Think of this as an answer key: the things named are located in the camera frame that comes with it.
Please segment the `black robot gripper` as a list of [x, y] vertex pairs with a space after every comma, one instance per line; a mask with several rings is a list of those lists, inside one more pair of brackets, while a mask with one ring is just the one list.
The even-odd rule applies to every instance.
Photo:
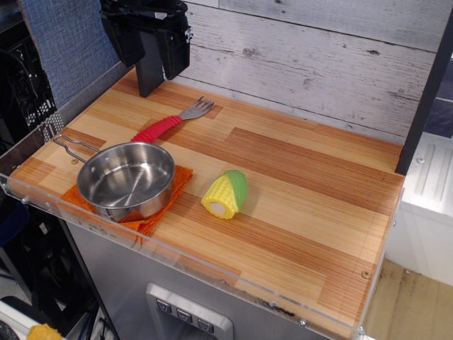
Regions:
[[145, 56], [138, 30], [159, 31], [164, 74], [176, 78], [190, 65], [191, 31], [183, 1], [101, 1], [103, 27], [120, 61], [130, 67]]

